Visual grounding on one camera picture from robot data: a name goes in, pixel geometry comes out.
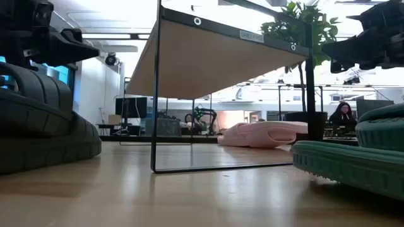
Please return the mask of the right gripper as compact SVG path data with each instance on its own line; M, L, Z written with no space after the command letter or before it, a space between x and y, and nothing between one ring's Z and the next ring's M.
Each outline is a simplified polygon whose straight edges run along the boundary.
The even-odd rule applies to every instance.
M356 64L361 70L404 67L404 0L388 0L375 5L375 9L380 16L379 32L371 28L375 26L372 12L346 16L359 21L365 31L321 47L331 59L331 73L348 71Z

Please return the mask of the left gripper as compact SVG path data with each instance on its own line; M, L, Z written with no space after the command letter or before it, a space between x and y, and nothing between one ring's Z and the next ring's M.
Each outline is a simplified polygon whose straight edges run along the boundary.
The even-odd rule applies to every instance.
M62 66L98 57L100 51L83 43L80 29L56 31L32 26L30 0L0 0L0 55L15 66L31 68L30 60Z

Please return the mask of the black slide sandal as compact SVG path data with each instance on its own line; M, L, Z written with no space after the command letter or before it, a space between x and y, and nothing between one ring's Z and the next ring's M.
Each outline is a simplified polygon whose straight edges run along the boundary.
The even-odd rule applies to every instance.
M0 62L0 175L87 160L101 152L97 128L73 110L66 83Z

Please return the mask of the green slide sandal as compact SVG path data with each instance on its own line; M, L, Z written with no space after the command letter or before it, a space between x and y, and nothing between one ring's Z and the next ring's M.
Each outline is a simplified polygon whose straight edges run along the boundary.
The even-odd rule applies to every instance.
M364 113L358 145L299 141L294 167L351 187L404 201L404 103Z

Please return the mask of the pink slide sandal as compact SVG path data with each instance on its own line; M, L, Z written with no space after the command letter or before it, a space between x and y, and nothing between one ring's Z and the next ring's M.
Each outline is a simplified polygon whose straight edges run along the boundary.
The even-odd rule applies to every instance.
M307 134L308 124L296 121L238 123L217 137L219 145L275 148L295 142L297 134Z

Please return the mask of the green potted plant black pot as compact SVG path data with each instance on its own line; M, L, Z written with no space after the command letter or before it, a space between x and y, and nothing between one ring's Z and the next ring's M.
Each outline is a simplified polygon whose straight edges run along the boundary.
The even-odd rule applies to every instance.
M336 42L338 18L326 18L316 5L290 2L281 7L280 16L261 25L261 33L267 37L286 41L311 49L311 58L284 67L288 74L297 68L301 90L302 110L285 114L287 121L307 122L310 109L315 104L314 69L330 57L322 52L325 44Z

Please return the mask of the black monitor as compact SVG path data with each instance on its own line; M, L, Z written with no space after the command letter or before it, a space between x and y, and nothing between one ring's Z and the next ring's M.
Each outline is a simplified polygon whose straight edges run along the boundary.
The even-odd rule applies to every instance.
M147 115L147 97L116 98L116 115L144 119Z
M391 100L356 100L357 117L361 118L365 113L375 110L377 108L394 105L394 101Z

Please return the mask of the person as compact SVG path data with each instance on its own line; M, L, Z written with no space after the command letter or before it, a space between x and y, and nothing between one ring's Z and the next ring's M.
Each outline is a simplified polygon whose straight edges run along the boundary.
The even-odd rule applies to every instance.
M329 117L329 122L335 126L355 127L356 119L353 117L351 106L347 102L340 102L336 110Z

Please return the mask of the grey crate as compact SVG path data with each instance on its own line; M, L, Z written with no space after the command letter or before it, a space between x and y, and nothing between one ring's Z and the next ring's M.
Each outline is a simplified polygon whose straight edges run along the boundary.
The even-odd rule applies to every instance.
M151 136L153 132L153 119L146 119L145 135ZM157 136L182 136L180 122L177 119L157 119Z

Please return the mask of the wooden shelf with black frame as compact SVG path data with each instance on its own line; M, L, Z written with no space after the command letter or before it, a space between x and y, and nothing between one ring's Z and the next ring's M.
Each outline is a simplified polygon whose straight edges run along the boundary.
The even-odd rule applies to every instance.
M130 95L195 100L279 67L306 62L308 116L313 118L312 25L248 0L226 0L298 27L302 45L164 7L126 86Z

